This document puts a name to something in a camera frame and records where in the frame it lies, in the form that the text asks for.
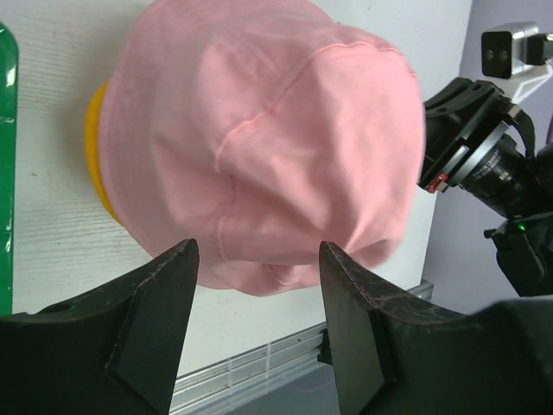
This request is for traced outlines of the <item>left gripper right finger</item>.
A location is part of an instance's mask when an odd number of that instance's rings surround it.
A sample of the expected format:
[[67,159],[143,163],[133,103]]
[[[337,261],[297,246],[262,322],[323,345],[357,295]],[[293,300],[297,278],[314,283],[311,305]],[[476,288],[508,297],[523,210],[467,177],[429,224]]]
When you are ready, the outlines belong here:
[[342,413],[551,413],[551,301],[503,301],[463,315],[326,242],[319,269]]

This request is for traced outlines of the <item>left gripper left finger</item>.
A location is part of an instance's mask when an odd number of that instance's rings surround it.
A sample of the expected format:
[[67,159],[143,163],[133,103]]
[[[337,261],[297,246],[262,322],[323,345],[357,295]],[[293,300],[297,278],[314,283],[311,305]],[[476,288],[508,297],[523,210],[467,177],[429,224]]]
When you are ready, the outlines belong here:
[[188,239],[79,296],[4,317],[2,413],[168,413],[199,260]]

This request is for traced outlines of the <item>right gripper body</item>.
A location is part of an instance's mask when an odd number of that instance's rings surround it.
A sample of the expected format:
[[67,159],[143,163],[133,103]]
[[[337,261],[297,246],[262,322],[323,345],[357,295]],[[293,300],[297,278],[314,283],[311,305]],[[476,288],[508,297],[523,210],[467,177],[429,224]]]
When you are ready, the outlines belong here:
[[500,88],[457,77],[424,108],[420,188],[460,187],[490,208],[535,207],[534,124]]

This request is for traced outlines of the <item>pink bucket hat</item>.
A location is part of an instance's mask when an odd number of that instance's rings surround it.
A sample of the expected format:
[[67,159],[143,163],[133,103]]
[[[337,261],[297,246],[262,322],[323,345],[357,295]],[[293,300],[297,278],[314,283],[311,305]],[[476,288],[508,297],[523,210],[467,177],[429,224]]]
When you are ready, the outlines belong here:
[[365,267],[400,244],[424,110],[386,40],[308,1],[155,1],[108,82],[109,201],[152,256],[195,239],[202,286],[308,288],[323,241]]

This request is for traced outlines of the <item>yellow bucket hat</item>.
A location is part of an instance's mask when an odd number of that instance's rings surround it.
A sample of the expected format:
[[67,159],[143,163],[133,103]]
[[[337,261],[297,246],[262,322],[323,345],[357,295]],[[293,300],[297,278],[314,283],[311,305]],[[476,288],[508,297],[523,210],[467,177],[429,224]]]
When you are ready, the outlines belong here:
[[87,110],[84,124],[84,149],[86,153],[86,165],[94,190],[105,211],[121,224],[105,192],[99,163],[99,120],[105,91],[109,82],[106,81],[93,95]]

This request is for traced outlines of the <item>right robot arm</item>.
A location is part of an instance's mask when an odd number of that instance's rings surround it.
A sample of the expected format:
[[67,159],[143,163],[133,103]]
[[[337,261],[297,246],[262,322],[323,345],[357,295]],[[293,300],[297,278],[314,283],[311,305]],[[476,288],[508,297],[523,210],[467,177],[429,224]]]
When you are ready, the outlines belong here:
[[418,182],[459,187],[504,218],[484,232],[521,297],[552,292],[552,147],[536,150],[531,117],[490,81],[458,77],[424,104],[426,150]]

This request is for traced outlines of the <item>green plastic tray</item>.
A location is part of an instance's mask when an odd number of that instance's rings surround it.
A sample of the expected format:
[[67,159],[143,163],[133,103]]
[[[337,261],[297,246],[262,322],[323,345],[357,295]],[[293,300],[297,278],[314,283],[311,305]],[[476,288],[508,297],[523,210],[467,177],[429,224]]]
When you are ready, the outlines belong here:
[[0,39],[0,290],[1,315],[7,316],[13,308],[19,48],[5,24]]

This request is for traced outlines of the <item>aluminium table rail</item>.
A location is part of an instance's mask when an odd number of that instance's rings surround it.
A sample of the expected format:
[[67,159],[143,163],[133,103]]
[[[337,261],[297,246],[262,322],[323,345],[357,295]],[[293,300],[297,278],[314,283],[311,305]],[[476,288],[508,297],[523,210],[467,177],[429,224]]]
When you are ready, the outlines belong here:
[[318,354],[324,321],[318,287],[274,297],[199,288],[172,410],[190,411],[280,373],[303,370]]

